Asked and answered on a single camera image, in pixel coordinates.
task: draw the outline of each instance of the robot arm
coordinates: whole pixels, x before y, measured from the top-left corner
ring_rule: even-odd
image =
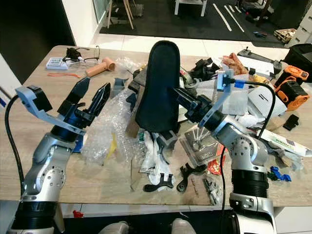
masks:
[[[225,88],[226,95],[230,92],[226,90],[227,86],[230,84],[221,83],[219,87]],[[217,102],[217,108],[214,108],[211,100],[204,95],[193,97],[181,88],[175,89],[175,93],[178,103],[188,110],[185,116],[211,131],[212,136],[229,151],[233,184],[230,206],[239,223],[238,233],[276,234],[273,203],[267,198],[269,184],[264,163],[268,153],[265,145],[251,137],[247,129],[232,117],[219,112],[222,103]],[[252,226],[257,232],[249,229]]]
[[[85,134],[84,128],[99,115],[110,94],[110,83],[107,83],[96,92],[88,109],[79,110],[84,103],[78,102],[87,92],[89,81],[84,78],[73,87],[58,109],[57,117],[46,113],[52,106],[39,87],[16,89],[27,110],[54,127],[34,152],[32,167],[24,180],[24,193],[8,234],[52,234],[53,222],[61,232],[65,231],[58,200],[66,180],[66,165],[78,135]]]

